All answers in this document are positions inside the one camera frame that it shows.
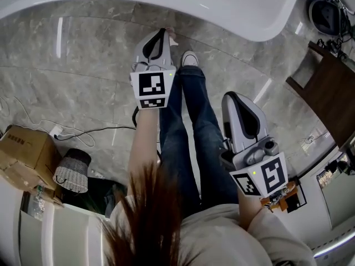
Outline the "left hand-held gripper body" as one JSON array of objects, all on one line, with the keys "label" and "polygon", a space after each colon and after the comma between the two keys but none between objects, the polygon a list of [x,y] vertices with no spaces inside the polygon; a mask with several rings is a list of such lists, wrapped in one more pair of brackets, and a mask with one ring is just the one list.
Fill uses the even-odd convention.
[{"label": "left hand-held gripper body", "polygon": [[130,83],[140,110],[167,107],[176,73],[170,52],[172,42],[168,31],[161,28],[135,47]]}]

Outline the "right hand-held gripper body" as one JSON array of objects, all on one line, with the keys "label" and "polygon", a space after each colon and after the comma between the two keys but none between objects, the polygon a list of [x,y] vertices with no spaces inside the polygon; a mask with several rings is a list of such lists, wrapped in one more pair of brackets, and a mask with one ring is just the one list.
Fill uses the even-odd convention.
[{"label": "right hand-held gripper body", "polygon": [[288,183],[284,153],[269,135],[266,116],[249,98],[234,91],[221,103],[224,141],[220,160],[239,190],[266,198]]}]

